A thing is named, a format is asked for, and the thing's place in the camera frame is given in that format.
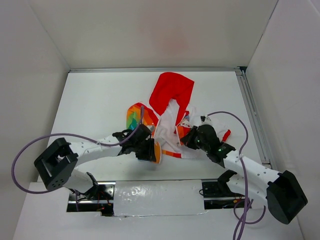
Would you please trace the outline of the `rainbow red white jacket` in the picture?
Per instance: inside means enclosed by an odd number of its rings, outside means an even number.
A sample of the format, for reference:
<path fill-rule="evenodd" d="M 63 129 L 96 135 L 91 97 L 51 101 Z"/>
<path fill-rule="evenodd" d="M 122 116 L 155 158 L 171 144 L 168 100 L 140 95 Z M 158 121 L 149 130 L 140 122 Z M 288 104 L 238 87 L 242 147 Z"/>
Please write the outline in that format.
<path fill-rule="evenodd" d="M 192 127 L 202 123 L 202 113 L 190 105 L 195 82 L 179 73 L 160 74 L 148 103 L 132 105 L 126 113 L 126 127 L 133 130 L 139 122 L 151 128 L 155 159 L 159 164 L 162 155 L 179 159 L 195 159 L 199 150 L 186 147 L 181 139 Z"/>

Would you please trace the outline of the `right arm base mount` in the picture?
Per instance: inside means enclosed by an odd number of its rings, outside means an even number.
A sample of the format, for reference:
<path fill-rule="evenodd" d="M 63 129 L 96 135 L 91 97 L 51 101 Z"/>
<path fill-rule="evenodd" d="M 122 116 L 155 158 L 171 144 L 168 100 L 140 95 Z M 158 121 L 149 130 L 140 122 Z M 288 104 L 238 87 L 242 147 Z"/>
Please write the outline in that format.
<path fill-rule="evenodd" d="M 205 210 L 233 209 L 244 207 L 244 196 L 231 192 L 225 183 L 217 180 L 205 180 L 198 191 L 203 197 Z"/>

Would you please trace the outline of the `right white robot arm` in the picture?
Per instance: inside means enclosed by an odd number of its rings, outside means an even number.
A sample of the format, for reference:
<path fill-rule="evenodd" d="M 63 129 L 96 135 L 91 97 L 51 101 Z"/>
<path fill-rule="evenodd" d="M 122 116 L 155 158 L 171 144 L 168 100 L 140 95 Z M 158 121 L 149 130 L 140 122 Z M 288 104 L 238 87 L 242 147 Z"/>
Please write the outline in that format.
<path fill-rule="evenodd" d="M 285 225 L 308 203 L 292 172 L 279 172 L 241 156 L 233 146 L 220 141 L 209 124 L 194 126 L 180 141 L 190 149 L 204 151 L 212 162 L 227 170 L 221 175 L 224 180 L 218 184 L 223 196 L 247 194 L 251 200 L 266 206 L 271 215 Z"/>

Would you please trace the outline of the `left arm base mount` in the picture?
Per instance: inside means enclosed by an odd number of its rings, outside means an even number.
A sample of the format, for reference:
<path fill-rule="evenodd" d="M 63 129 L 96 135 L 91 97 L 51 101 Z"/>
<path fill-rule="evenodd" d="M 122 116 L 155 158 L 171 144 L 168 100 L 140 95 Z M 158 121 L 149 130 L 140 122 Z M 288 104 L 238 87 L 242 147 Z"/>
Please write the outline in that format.
<path fill-rule="evenodd" d="M 114 216 L 115 181 L 99 181 L 90 193 L 70 190 L 67 213 L 97 212 L 105 217 Z"/>

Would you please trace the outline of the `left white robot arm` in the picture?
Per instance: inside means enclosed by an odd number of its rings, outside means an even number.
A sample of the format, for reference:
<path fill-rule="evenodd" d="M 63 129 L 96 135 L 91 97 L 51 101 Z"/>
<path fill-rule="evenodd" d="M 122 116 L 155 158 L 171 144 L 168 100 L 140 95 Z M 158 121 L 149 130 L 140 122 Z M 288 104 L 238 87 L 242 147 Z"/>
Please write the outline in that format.
<path fill-rule="evenodd" d="M 140 124 L 134 130 L 115 132 L 98 141 L 68 142 L 57 138 L 34 161 L 34 166 L 48 191 L 64 187 L 92 200 L 101 188 L 92 173 L 79 171 L 78 166 L 130 153 L 140 161 L 155 164 L 162 157 L 161 145 L 152 137 L 151 130 Z"/>

